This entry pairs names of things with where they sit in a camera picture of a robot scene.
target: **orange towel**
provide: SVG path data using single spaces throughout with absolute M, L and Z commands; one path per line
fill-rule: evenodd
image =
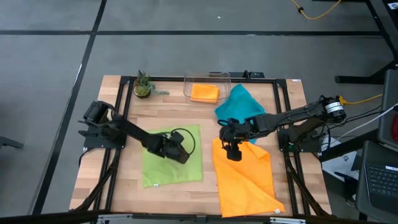
M 216 85 L 197 84 L 192 85 L 191 100 L 202 103 L 217 103 L 220 90 Z
M 231 161 L 226 158 L 220 139 L 213 140 L 213 163 L 223 218 L 285 212 L 284 204 L 275 199 L 269 153 L 250 142 L 243 142 L 239 149 L 242 160 Z

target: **wooden tabletop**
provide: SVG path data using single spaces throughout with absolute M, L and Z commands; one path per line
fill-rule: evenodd
M 119 81 L 120 76 L 104 76 L 98 100 L 114 104 Z M 266 109 L 267 113 L 276 113 L 271 84 L 244 83 L 243 85 Z M 301 81 L 287 80 L 287 86 L 292 109 L 305 105 Z M 121 154 L 111 211 L 220 215 L 216 175 L 211 160 L 211 142 L 218 137 L 220 130 L 214 113 L 216 105 L 187 103 L 183 95 L 183 82 L 156 82 L 156 87 L 158 90 L 169 91 L 170 95 L 151 95 L 147 99 L 139 99 L 133 94 L 129 109 L 129 121 L 145 130 L 199 124 L 203 151 L 203 181 L 144 189 L 141 173 L 141 144 L 128 137 L 126 147 Z M 120 111 L 123 111 L 127 92 L 127 87 L 125 86 L 125 88 Z M 282 89 L 279 89 L 279 95 L 283 102 Z M 286 213 L 280 215 L 291 215 L 285 165 L 283 155 L 279 151 L 276 133 L 258 139 L 256 144 L 271 154 L 276 198 L 285 205 L 286 209 Z M 305 185 L 322 208 L 330 213 L 329 199 L 319 161 L 310 153 L 301 153 L 300 155 Z M 79 206 L 97 184 L 103 156 L 103 149 L 95 149 L 82 159 L 70 208 Z M 298 209 L 303 213 L 300 191 L 297 186 L 295 189 Z M 107 192 L 108 186 L 104 188 L 100 208 L 104 207 Z

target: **green towel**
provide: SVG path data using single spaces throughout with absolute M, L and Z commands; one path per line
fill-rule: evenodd
M 142 158 L 142 183 L 144 187 L 161 186 L 164 184 L 175 184 L 190 181 L 203 180 L 203 168 L 201 159 L 201 141 L 199 125 L 179 126 L 173 128 L 162 128 L 148 131 L 149 133 L 169 132 L 175 128 L 185 128 L 195 138 L 195 151 L 185 164 L 180 164 L 168 158 L 161 158 L 144 150 Z M 186 131 L 178 130 L 184 137 L 182 146 L 190 153 L 193 148 L 191 135 Z

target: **blue cloth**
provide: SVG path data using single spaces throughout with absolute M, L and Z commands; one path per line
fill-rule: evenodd
M 243 123 L 245 118 L 264 114 L 266 111 L 240 83 L 231 90 L 229 98 L 214 112 L 218 119 L 234 118 Z M 251 139 L 249 142 L 254 144 L 256 139 Z

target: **clear plastic container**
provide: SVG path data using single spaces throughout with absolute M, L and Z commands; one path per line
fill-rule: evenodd
M 231 93 L 231 75 L 228 72 L 187 72 L 184 76 L 183 91 L 189 103 L 220 105 Z

